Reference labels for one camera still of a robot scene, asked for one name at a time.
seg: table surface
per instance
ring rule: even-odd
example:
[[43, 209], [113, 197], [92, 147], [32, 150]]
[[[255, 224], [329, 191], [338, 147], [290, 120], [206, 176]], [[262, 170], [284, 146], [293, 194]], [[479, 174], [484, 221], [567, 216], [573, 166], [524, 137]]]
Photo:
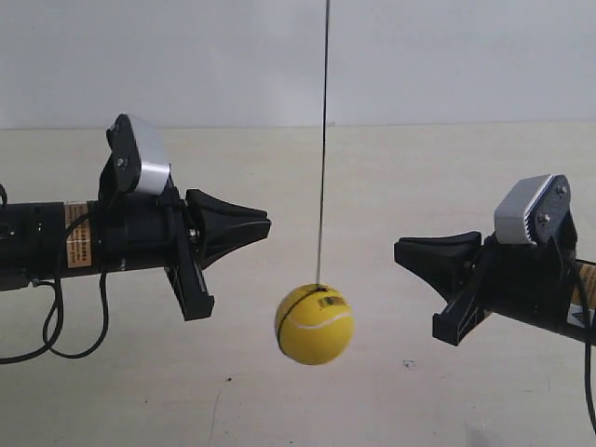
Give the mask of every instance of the table surface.
[[[596, 259], [596, 125], [574, 123], [331, 128], [322, 277], [356, 320], [324, 367], [278, 351], [273, 316], [315, 280], [319, 129], [164, 129], [181, 190], [267, 210], [266, 241], [206, 272], [212, 318], [183, 322], [163, 271], [108, 276], [111, 328], [101, 349], [0, 368], [0, 433], [11, 447], [590, 445], [583, 345], [490, 316], [459, 347], [431, 337], [444, 302], [393, 262], [403, 236], [492, 231], [515, 182], [564, 173], [579, 254]], [[97, 194], [102, 129], [0, 131], [11, 202]], [[91, 344], [98, 279], [63, 281], [58, 346]], [[3, 356], [38, 347], [49, 291], [6, 292]]]

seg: tennis ball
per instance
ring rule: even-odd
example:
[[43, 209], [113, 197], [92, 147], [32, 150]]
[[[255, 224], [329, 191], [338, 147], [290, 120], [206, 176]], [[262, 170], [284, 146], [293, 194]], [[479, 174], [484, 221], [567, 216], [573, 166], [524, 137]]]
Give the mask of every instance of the tennis ball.
[[354, 333], [352, 309], [329, 286], [308, 284], [291, 291], [276, 312], [281, 352], [304, 365], [322, 365], [339, 357]]

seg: white wall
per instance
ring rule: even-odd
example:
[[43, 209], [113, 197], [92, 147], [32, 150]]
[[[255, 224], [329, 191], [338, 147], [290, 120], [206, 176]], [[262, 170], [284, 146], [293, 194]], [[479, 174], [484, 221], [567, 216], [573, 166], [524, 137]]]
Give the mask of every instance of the white wall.
[[[323, 0], [4, 0], [0, 128], [320, 121]], [[338, 125], [596, 118], [596, 3], [335, 0]]]

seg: string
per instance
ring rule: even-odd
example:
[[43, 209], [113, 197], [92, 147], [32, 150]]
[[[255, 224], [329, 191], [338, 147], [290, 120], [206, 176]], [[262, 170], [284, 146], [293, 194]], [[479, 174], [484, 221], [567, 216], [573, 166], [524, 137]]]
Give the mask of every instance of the string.
[[320, 199], [318, 202], [318, 248], [317, 248], [317, 287], [321, 287], [321, 253], [323, 246], [323, 208], [325, 202], [325, 161], [327, 158], [327, 73], [329, 66], [329, 16], [331, 0], [326, 0], [325, 6], [325, 62], [323, 76], [323, 146], [321, 156], [320, 173]]

